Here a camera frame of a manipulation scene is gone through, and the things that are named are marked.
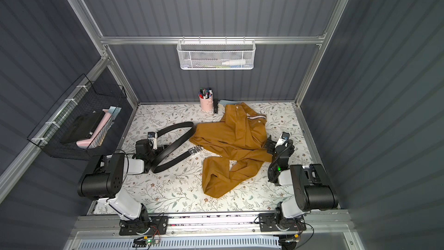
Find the black leather belt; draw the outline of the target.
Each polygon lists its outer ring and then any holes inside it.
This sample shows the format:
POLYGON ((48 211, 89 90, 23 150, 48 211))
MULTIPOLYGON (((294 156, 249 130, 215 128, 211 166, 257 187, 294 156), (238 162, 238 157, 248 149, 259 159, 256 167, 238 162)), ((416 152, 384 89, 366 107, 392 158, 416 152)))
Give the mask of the black leather belt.
POLYGON ((186 158, 190 157, 191 155, 197 154, 198 152, 203 150, 203 147, 197 145, 192 148, 190 148, 187 152, 181 154, 180 156, 174 158, 170 162, 161 164, 161 162, 167 158, 171 153, 176 151, 180 146, 182 146, 185 142, 187 142, 195 133, 197 130, 197 125, 195 125, 193 122, 183 122, 178 123, 175 125, 168 126, 166 128, 163 128, 159 131, 157 131, 157 139, 171 131, 180 129, 180 128, 190 128, 187 132, 185 132, 184 135, 179 137, 176 141, 171 143, 171 145, 167 146, 164 151, 157 156, 157 158, 151 162, 151 171, 154 174, 161 173, 167 169, 170 169, 171 167, 177 165, 181 161, 185 160, 186 158))

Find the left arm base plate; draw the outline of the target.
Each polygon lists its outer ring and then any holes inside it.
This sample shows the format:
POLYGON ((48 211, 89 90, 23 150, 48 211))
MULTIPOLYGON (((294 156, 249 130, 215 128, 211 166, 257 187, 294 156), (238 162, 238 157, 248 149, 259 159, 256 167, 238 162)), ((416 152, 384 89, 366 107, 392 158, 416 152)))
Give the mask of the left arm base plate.
POLYGON ((148 220, 143 218, 136 219, 134 221, 119 222, 120 236, 136 236, 136 235, 149 235, 155 234, 164 235, 167 232, 169 218, 165 215, 158 215, 150 217, 148 220))

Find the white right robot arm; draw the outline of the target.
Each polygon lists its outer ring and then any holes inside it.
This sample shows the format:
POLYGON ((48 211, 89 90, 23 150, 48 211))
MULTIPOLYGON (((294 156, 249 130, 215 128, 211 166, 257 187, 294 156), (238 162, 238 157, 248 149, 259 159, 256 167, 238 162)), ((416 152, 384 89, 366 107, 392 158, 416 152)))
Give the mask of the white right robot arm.
POLYGON ((321 164, 289 164, 296 149, 289 133, 283 132, 277 141, 268 138, 265 147, 272 155, 268 181, 275 186, 292 188, 294 195, 279 202, 273 214, 259 215, 262 231, 295 230, 302 233, 306 229, 304 215, 313 210, 338 207, 338 197, 321 164))

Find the mustard brown trousers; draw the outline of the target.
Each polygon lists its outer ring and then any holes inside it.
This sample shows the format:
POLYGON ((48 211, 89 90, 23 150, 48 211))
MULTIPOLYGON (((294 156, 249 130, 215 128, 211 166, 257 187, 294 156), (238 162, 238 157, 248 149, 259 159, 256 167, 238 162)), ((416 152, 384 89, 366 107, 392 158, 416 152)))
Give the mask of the mustard brown trousers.
POLYGON ((220 198, 257 175, 272 155, 265 144, 267 117, 245 103, 226 105, 219 122, 200 123, 190 142, 215 154, 202 165, 202 190, 220 198))

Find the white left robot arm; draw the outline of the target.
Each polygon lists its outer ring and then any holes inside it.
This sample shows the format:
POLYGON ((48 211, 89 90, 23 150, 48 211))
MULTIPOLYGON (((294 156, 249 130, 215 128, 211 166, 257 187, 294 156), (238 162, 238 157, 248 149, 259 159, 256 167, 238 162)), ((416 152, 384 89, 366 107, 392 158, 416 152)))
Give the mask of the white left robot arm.
POLYGON ((145 206, 123 185, 129 175, 150 170, 156 149, 153 140, 139 140, 133 154, 117 149, 110 155, 93 156, 77 185, 78 195, 107 205, 122 221, 146 221, 145 206))

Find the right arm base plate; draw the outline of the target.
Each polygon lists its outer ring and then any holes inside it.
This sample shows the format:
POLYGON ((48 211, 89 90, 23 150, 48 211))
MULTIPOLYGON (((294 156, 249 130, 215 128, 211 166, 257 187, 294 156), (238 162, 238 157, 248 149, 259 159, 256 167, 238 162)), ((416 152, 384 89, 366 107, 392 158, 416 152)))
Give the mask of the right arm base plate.
POLYGON ((254 220, 262 232, 292 231, 301 233, 306 230, 306 224, 302 218, 279 218, 273 213, 261 213, 254 220))

